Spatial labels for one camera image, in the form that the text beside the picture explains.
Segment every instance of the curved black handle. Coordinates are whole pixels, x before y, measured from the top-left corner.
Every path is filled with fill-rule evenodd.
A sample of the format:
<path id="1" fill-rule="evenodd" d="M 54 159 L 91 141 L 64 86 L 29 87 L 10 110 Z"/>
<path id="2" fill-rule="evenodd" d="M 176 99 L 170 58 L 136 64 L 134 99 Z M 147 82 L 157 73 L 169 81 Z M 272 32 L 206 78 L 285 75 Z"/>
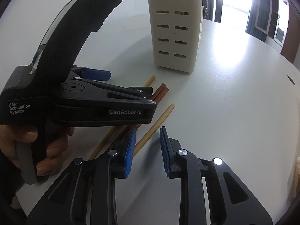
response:
<path id="1" fill-rule="evenodd" d="M 47 157 L 46 148 L 56 137 L 59 125 L 47 118 L 42 118 L 33 124 L 37 128 L 37 139 L 32 143 L 16 142 L 16 152 L 19 159 L 22 178 L 32 185 L 44 181 L 48 176 L 38 176 L 36 165 Z"/>

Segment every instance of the round joint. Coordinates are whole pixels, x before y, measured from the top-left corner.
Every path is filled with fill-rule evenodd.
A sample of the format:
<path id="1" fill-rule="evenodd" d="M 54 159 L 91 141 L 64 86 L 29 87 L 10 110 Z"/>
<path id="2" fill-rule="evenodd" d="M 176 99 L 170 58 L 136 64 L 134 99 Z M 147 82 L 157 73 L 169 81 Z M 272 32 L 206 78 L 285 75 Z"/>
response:
<path id="1" fill-rule="evenodd" d="M 215 158 L 214 163 L 217 164 L 217 165 L 221 165 L 223 163 L 223 161 L 220 158 Z"/>
<path id="2" fill-rule="evenodd" d="M 108 152 L 108 154 L 109 154 L 110 156 L 115 156 L 116 154 L 118 154 L 118 152 L 117 152 L 116 150 L 110 150 L 110 151 Z"/>
<path id="3" fill-rule="evenodd" d="M 80 165 L 80 164 L 82 163 L 82 159 L 81 159 L 81 158 L 76 158 L 76 159 L 73 161 L 73 163 L 74 163 L 75 165 Z"/>
<path id="4" fill-rule="evenodd" d="M 188 154 L 188 151 L 187 150 L 184 150 L 184 149 L 181 149 L 178 151 L 179 155 L 181 156 L 186 156 Z"/>

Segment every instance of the chopstick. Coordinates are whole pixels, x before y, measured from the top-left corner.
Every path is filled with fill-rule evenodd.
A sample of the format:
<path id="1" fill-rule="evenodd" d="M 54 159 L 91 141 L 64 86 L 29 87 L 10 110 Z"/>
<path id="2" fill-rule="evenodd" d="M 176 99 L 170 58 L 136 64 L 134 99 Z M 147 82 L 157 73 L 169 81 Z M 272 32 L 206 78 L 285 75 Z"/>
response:
<path id="1" fill-rule="evenodd" d="M 155 75 L 152 75 L 144 84 L 144 87 L 149 87 L 153 83 L 155 78 L 156 78 Z M 121 127 L 122 126 L 112 126 L 107 132 L 107 134 L 104 136 L 104 138 L 100 141 L 98 146 L 95 148 L 95 150 L 92 152 L 92 154 L 89 156 L 88 160 L 95 159 L 99 154 L 99 152 L 101 151 L 101 149 L 103 148 L 103 146 L 108 142 L 108 140 L 113 136 L 113 134 Z"/>
<path id="2" fill-rule="evenodd" d="M 139 150 L 147 143 L 147 141 L 154 135 L 158 128 L 163 124 L 167 119 L 170 113 L 175 108 L 175 104 L 171 104 L 164 113 L 159 117 L 159 119 L 153 124 L 153 126 L 148 130 L 148 132 L 141 138 L 141 140 L 136 144 L 133 156 L 135 156 Z"/>
<path id="3" fill-rule="evenodd" d="M 155 101 L 156 103 L 159 103 L 164 98 L 164 96 L 168 93 L 168 91 L 169 91 L 169 89 L 166 87 L 166 85 L 161 84 L 161 86 L 153 94 L 153 95 L 156 95 L 157 97 L 154 98 L 152 95 L 151 100 Z M 108 146 L 103 148 L 103 151 L 105 152 L 107 150 L 112 149 L 117 141 L 119 141 L 127 136 L 128 132 L 130 131 L 130 129 L 132 127 L 134 127 L 135 130 L 138 130 L 140 126 L 141 126 L 141 124 L 126 125 L 124 127 L 124 129 L 113 139 L 113 141 Z"/>

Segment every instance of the perforated white container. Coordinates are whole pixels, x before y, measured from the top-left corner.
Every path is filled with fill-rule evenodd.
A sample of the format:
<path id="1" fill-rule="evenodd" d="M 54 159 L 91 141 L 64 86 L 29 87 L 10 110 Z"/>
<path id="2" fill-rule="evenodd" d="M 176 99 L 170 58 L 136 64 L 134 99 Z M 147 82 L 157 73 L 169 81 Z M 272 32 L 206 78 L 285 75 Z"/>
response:
<path id="1" fill-rule="evenodd" d="M 191 73 L 199 46 L 202 0 L 148 0 L 154 63 Z"/>

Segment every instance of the tabletop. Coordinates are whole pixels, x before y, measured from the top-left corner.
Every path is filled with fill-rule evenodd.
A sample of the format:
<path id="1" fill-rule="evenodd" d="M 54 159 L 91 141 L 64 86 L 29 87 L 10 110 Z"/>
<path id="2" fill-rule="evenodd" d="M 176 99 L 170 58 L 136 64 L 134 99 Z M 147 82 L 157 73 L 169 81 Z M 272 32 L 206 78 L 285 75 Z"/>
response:
<path id="1" fill-rule="evenodd" d="M 69 0 L 54 1 L 56 10 L 50 9 L 49 12 L 53 16 L 43 18 L 42 26 L 35 23 L 37 35 L 31 31 L 34 39 L 24 27 L 17 29 L 22 31 L 21 35 L 13 31 L 14 24 L 11 23 L 19 25 L 20 22 L 11 20 L 9 23 L 16 17 L 27 18 L 17 12 L 20 6 L 26 5 L 20 1 L 13 0 L 0 20 L 0 45 L 9 44 L 4 47 L 7 51 L 0 53 L 0 60 L 11 62 L 13 57 L 16 61 L 4 63 L 6 73 L 2 71 L 1 87 L 16 65 L 30 62 L 30 56 L 34 55 L 46 32 L 46 22 L 49 20 L 49 25 Z M 153 62 L 149 14 L 141 6 L 137 10 L 129 9 L 130 4 L 135 6 L 133 1 L 137 0 L 124 0 L 100 31 L 89 36 L 75 64 L 109 70 L 112 73 L 109 83 L 123 87 L 142 86 L 151 75 L 156 75 L 152 84 L 154 90 L 165 83 L 169 92 L 159 104 L 152 123 L 170 103 L 174 103 L 174 111 L 163 124 L 169 137 L 179 140 L 183 148 L 199 158 L 222 158 L 258 198 L 275 223 L 290 205 L 295 161 L 299 156 L 299 71 L 260 40 L 207 20 L 203 21 L 193 73 L 188 75 L 157 67 Z M 38 16 L 36 6 L 41 5 L 26 8 L 32 16 Z M 26 41 L 23 36 L 29 36 L 31 43 L 24 44 L 25 49 L 17 39 Z M 139 128 L 137 141 L 151 125 Z M 108 129 L 77 128 L 70 138 L 63 168 L 74 158 L 86 160 Z M 171 225 L 179 221 L 180 180 L 166 177 L 157 139 L 158 132 L 134 157 L 129 178 L 116 180 L 120 225 Z M 53 175 L 41 184 L 25 184 L 17 192 L 26 214 L 57 177 L 58 174 Z"/>

